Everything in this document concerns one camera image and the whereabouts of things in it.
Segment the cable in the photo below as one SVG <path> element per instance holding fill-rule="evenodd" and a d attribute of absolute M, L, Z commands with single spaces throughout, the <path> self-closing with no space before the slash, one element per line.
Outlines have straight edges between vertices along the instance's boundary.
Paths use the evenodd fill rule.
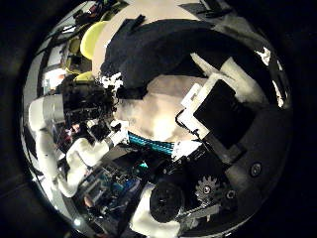
<path fill-rule="evenodd" d="M 204 148 L 206 149 L 206 151 L 207 151 L 208 153 L 211 153 L 210 149 L 208 148 L 207 143 L 206 143 L 203 139 L 200 138 L 200 136 L 199 136 L 199 134 L 198 134 L 198 129 L 196 129 L 196 130 L 194 130 L 194 131 L 191 131 L 191 130 L 189 130 L 189 128 L 186 127 L 183 123 L 181 123 L 181 122 L 178 121 L 178 117 L 180 116 L 181 113 L 183 113 L 184 110 L 185 110 L 185 109 L 182 109 L 182 110 L 181 110 L 180 112 L 178 112 L 177 115 L 175 116 L 175 122 L 176 122 L 176 124 L 177 124 L 178 126 L 180 126 L 181 128 L 186 129 L 190 134 L 196 136 L 197 139 L 198 139 L 198 141 L 204 146 Z"/>
<path fill-rule="evenodd" d="M 52 37 L 55 36 L 55 35 L 61 34 L 62 32 L 68 31 L 69 29 L 74 28 L 74 27 L 76 27 L 76 25 L 72 25 L 72 26 L 69 26 L 69 27 L 67 27 L 67 28 L 65 28 L 65 29 L 61 29 L 61 30 L 59 30 L 59 31 L 56 31 L 56 32 L 54 32 L 53 34 L 50 34 L 50 35 L 48 35 L 47 37 L 45 37 L 45 38 L 44 38 L 44 41 L 48 40 L 49 38 L 52 38 Z"/>

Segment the black cloth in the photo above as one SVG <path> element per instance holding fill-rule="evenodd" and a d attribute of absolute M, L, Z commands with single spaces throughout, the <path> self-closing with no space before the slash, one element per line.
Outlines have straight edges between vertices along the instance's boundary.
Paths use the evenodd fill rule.
<path fill-rule="evenodd" d="M 268 70 L 255 53 L 231 37 L 211 30 L 209 23 L 174 19 L 141 26 L 144 19 L 140 15 L 135 20 L 124 21 L 111 40 L 100 68 L 107 76 L 121 72 L 122 91 L 146 87 L 160 74 L 197 75 L 197 69 L 187 66 L 188 56 L 197 53 L 217 69 L 233 57 L 242 63 L 244 71 L 254 72 L 251 77 L 267 95 L 274 94 Z"/>

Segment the gear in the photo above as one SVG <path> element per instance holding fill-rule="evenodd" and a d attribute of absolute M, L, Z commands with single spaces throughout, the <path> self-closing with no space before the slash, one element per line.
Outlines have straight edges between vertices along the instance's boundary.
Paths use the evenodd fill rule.
<path fill-rule="evenodd" d="M 219 196 L 218 193 L 221 193 L 219 188 L 220 184 L 216 178 L 211 179 L 211 177 L 204 177 L 198 181 L 195 194 L 202 205 L 208 205 Z"/>

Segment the screw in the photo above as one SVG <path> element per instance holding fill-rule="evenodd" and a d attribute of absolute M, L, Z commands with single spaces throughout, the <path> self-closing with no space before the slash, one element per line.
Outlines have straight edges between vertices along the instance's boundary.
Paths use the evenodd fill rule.
<path fill-rule="evenodd" d="M 210 186 L 205 186 L 205 187 L 204 187 L 204 193 L 205 193 L 205 194 L 209 194 L 210 191 L 211 191 Z"/>
<path fill-rule="evenodd" d="M 262 171 L 262 166 L 260 163 L 254 163 L 252 166 L 251 166 L 251 169 L 250 169 L 250 174 L 252 177 L 257 177 Z"/>

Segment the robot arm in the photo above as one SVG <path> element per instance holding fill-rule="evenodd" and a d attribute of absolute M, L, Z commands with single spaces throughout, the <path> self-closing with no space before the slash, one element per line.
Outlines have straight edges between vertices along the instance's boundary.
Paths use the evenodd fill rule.
<path fill-rule="evenodd" d="M 66 153 L 70 170 L 65 178 L 57 169 L 56 145 L 48 130 L 54 123 L 65 122 L 62 95 L 50 95 L 34 100 L 29 108 L 29 122 L 31 129 L 36 132 L 36 151 L 41 171 L 45 178 L 56 184 L 67 197 L 76 194 L 88 167 L 95 166 L 110 149 L 128 137 L 127 130 L 122 127 L 93 145 L 86 138 L 77 139 Z"/>

